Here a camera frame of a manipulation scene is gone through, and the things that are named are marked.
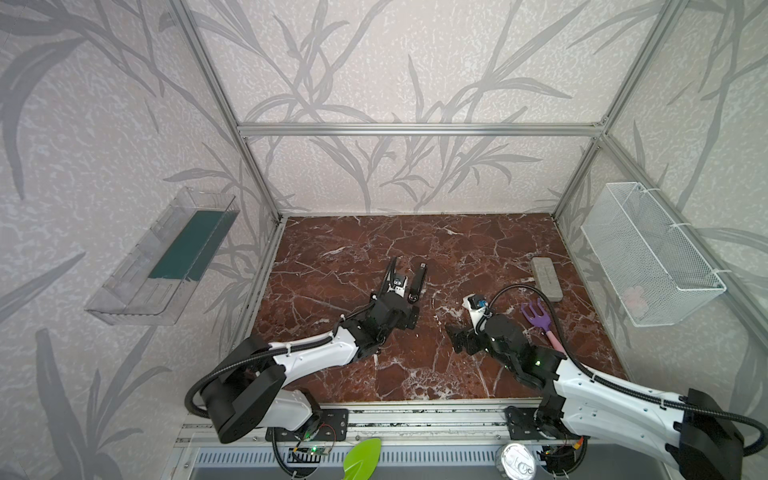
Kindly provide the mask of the black stapler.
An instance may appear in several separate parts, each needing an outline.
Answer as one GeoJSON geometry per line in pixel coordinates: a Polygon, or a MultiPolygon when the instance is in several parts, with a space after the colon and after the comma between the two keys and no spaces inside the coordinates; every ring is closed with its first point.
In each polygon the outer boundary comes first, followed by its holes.
{"type": "Polygon", "coordinates": [[[418,302],[422,295],[425,279],[427,274],[427,264],[421,263],[411,281],[411,286],[408,291],[407,300],[410,304],[418,302]]]}

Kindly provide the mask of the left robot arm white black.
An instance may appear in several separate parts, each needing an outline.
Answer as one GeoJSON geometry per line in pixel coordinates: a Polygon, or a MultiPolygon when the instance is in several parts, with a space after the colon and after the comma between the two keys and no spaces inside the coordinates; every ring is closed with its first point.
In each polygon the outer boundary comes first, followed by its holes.
{"type": "Polygon", "coordinates": [[[377,354],[393,330],[413,329],[418,316],[417,306],[389,291],[313,337],[274,343],[249,337],[188,389],[184,406],[210,420],[222,444],[260,428],[313,435],[322,409],[309,393],[286,387],[377,354]]]}

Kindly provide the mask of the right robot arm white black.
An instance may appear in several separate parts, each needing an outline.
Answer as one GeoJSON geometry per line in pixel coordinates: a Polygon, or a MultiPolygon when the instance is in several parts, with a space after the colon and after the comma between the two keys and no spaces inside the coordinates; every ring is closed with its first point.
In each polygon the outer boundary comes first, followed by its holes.
{"type": "Polygon", "coordinates": [[[454,350],[486,353],[542,401],[537,422],[550,436],[588,437],[645,454],[686,479],[739,479],[746,457],[767,446],[767,427],[722,410],[708,394],[663,393],[602,375],[528,341],[502,315],[480,329],[447,326],[454,350]]]}

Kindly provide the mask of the purple pink hand rake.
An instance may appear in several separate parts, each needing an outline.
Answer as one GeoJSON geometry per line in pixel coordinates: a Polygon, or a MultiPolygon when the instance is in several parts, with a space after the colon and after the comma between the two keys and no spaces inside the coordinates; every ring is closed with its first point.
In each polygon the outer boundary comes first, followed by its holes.
{"type": "Polygon", "coordinates": [[[538,299],[536,302],[531,301],[523,304],[520,307],[520,310],[524,318],[533,327],[539,328],[544,332],[545,336],[547,337],[553,349],[563,354],[566,353],[563,345],[560,343],[557,336],[551,330],[552,317],[550,315],[547,305],[541,299],[538,299]]]}

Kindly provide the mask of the round silver can lid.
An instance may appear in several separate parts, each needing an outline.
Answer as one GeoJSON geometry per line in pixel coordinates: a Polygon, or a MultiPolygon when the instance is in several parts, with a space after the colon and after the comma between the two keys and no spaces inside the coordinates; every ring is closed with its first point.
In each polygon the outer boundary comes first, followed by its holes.
{"type": "Polygon", "coordinates": [[[525,445],[508,443],[496,452],[495,467],[503,479],[533,480],[537,465],[532,452],[525,445]]]}

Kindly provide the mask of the small green circuit board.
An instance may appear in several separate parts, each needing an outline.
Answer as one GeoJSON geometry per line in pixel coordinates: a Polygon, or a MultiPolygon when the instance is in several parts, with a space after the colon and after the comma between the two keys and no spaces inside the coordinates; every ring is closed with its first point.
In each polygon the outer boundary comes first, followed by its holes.
{"type": "Polygon", "coordinates": [[[293,456],[297,456],[300,459],[304,457],[324,457],[330,455],[333,451],[333,448],[333,444],[299,444],[291,450],[291,454],[293,456]]]}

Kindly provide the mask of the green leaf sticker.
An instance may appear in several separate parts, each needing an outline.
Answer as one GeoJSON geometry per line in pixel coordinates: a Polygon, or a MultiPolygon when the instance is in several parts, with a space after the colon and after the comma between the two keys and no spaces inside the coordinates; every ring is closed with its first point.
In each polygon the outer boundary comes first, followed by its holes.
{"type": "Polygon", "coordinates": [[[375,472],[382,450],[382,440],[370,438],[353,447],[343,461],[343,480],[369,480],[375,472]]]}

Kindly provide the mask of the pink item in basket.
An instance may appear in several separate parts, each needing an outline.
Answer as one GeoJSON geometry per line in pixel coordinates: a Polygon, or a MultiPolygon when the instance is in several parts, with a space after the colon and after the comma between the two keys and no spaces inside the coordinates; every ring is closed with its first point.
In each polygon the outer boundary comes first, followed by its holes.
{"type": "Polygon", "coordinates": [[[643,318],[650,309],[642,286],[627,288],[621,299],[627,313],[634,319],[643,318]]]}

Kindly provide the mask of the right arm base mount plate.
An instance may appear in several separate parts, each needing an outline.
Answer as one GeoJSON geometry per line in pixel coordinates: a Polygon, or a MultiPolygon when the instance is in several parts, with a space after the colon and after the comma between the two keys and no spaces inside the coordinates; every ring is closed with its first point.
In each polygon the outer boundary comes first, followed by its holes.
{"type": "Polygon", "coordinates": [[[545,439],[536,424],[534,407],[507,406],[504,409],[505,425],[509,437],[513,441],[537,441],[545,439]]]}

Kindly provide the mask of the clear plastic wall tray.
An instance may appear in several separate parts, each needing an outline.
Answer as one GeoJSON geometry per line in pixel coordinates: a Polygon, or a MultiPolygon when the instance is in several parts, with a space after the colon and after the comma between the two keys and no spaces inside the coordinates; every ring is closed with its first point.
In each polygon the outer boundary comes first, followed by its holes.
{"type": "Polygon", "coordinates": [[[111,326],[172,326],[234,225],[237,197],[181,188],[85,311],[111,326]]]}

